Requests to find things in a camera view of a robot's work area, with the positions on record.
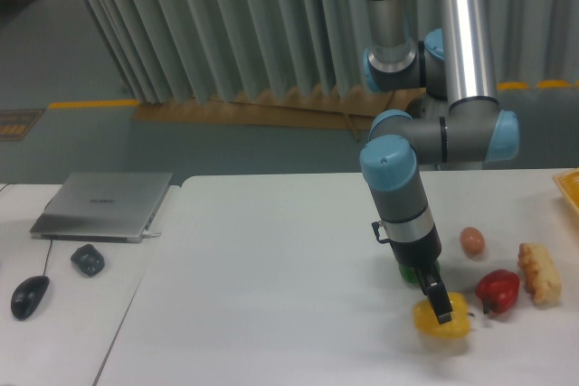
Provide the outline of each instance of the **computer mouse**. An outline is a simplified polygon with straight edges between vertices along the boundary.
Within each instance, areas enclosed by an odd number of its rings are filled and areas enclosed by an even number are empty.
[[[92,278],[105,267],[105,259],[100,252],[91,244],[85,244],[71,256],[71,261],[79,270]]]
[[[25,320],[32,315],[40,305],[50,282],[47,276],[33,276],[16,287],[10,302],[12,315],[19,320]]]

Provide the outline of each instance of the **floor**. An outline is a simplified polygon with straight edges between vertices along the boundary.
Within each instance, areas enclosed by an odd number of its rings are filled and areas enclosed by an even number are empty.
[[[0,5],[0,109],[128,99],[80,0]],[[488,168],[579,166],[579,88],[504,91],[517,112],[519,156]],[[0,182],[59,184],[72,171],[202,174],[358,172],[342,130],[157,124],[134,108],[49,109],[21,142],[0,143]]]

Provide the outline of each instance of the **brown egg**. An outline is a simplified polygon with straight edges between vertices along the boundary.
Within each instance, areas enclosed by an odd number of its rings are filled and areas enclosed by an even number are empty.
[[[469,226],[460,232],[460,245],[467,255],[479,255],[485,249],[485,238],[479,230]]]

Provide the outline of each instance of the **silver laptop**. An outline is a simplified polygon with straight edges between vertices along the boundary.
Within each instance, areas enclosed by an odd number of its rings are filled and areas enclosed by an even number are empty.
[[[139,242],[172,174],[73,173],[30,232],[55,240]]]

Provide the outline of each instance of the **yellow tray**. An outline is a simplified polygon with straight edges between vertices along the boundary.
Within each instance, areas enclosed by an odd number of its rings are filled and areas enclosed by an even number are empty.
[[[579,167],[571,171],[553,175],[553,180],[566,200],[579,215]]]

